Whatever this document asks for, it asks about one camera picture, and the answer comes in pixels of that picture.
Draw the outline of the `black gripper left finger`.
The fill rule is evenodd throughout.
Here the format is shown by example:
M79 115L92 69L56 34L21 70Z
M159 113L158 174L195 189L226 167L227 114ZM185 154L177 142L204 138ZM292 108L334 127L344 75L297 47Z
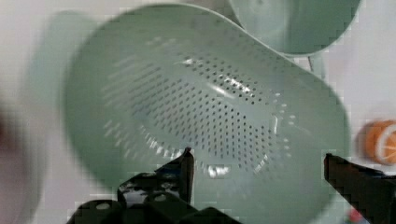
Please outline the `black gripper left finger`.
M121 183L116 200L80 205L66 224L241 224L214 207L191 205L193 165L187 147L155 171Z

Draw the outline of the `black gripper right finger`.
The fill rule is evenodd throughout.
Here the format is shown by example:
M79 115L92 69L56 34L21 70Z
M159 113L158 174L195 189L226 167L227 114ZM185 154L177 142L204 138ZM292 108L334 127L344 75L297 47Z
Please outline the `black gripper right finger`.
M327 153L326 181L370 224L396 224L396 177Z

